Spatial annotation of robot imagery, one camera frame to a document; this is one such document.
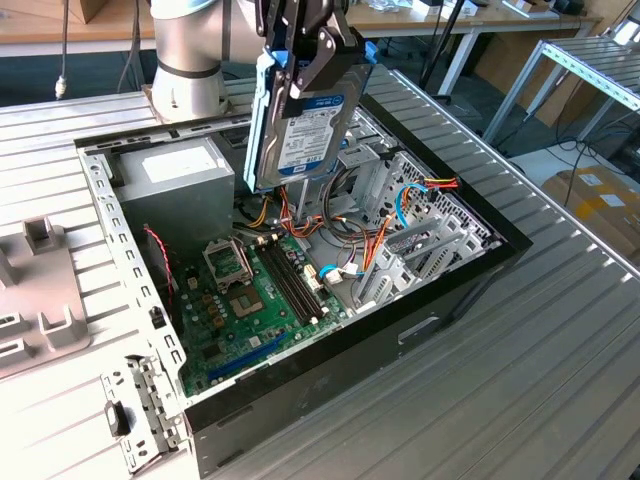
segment ram slot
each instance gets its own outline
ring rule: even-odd
[[[307,290],[280,247],[274,245],[260,248],[258,256],[301,322],[306,325],[313,317],[322,317],[318,301]]]
[[[307,306],[307,309],[309,310],[310,314],[316,318],[321,318],[322,308],[320,307],[320,304],[309,291],[307,284],[302,280],[302,278],[300,278],[300,275],[298,275],[298,273],[295,271],[295,269],[291,265],[291,262],[289,261],[285,253],[282,251],[281,248],[276,246],[273,249],[273,254],[276,261],[278,261],[279,264],[282,265],[282,269],[286,271],[288,275],[290,275],[290,277],[288,278],[290,278],[291,283],[296,288],[298,293],[302,295],[304,303]]]

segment cardboard box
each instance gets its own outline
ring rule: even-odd
[[[544,13],[549,10],[549,3],[544,0],[508,0],[518,10],[527,13]]]
[[[561,205],[571,171],[559,172],[542,189]],[[576,171],[568,209],[593,233],[640,266],[640,194],[605,167]]]
[[[69,0],[69,22],[89,23],[107,0]],[[64,18],[64,0],[0,0],[0,8],[40,17]]]

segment expansion slot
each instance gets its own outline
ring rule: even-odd
[[[277,244],[270,244],[258,247],[256,252],[300,322],[306,325],[314,318],[322,318],[322,307],[309,292],[282,249]]]
[[[229,373],[239,370],[242,367],[249,365],[253,361],[258,360],[260,357],[269,355],[270,353],[274,352],[278,348],[278,345],[280,344],[280,342],[282,342],[285,338],[287,338],[287,336],[288,336],[288,333],[283,333],[281,335],[278,335],[269,343],[265,343],[264,345],[252,350],[251,352],[241,357],[236,358],[235,360],[230,361],[229,363],[225,363],[224,365],[214,368],[207,374],[207,378],[209,379],[209,382],[213,380],[217,380],[220,377],[224,377]]]

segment workbench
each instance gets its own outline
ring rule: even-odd
[[[155,48],[153,19],[149,7],[140,1],[141,49]],[[440,86],[441,95],[449,95],[481,33],[520,32],[541,30],[577,30],[576,38],[585,37],[601,17],[563,15],[556,19],[528,19],[501,4],[480,8],[473,17],[460,17],[453,34],[463,34],[462,41]],[[62,22],[34,15],[7,12],[0,18],[0,57],[28,55],[59,55],[61,52]],[[397,13],[380,13],[368,5],[349,8],[347,20],[365,38],[407,37],[432,35],[436,16],[425,16],[412,9]],[[127,51],[131,46],[133,0],[110,0],[87,25],[69,24],[69,53]],[[442,33],[446,20],[441,19],[437,30]]]
[[[248,111],[253,84],[228,85]],[[534,245],[459,322],[213,478],[627,478],[640,459],[640,273],[401,74],[377,67],[367,91]],[[67,229],[92,336],[0,382],[5,474],[127,478],[98,377],[145,341],[72,139],[154,124],[138,93],[0,110],[0,234],[43,214]],[[141,478],[195,479],[195,461],[180,452]]]
[[[551,59],[556,66],[529,105],[527,111],[530,114],[535,113],[546,101],[565,71],[590,83],[609,97],[577,136],[578,140],[584,140],[591,133],[615,102],[632,112],[640,109],[640,54],[636,49],[622,47],[608,36],[581,40],[541,40],[485,130],[483,138],[487,143],[492,143],[498,135],[542,58]]]

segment metal rack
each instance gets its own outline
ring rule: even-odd
[[[608,37],[541,40],[487,127],[485,142],[493,142],[543,57],[557,65],[529,105],[529,112],[544,102],[565,69],[609,96],[578,140],[593,130],[615,102],[634,111],[640,109],[640,50],[621,47]]]
[[[230,83],[240,110],[253,89]],[[462,321],[216,478],[626,478],[640,458],[640,274],[404,77],[378,67],[368,92],[534,245]],[[71,139],[155,122],[142,94],[0,110],[0,230],[44,213],[70,229],[92,335],[0,382],[5,476],[129,478],[99,375],[145,341]],[[195,461],[177,453],[145,478],[196,479]]]

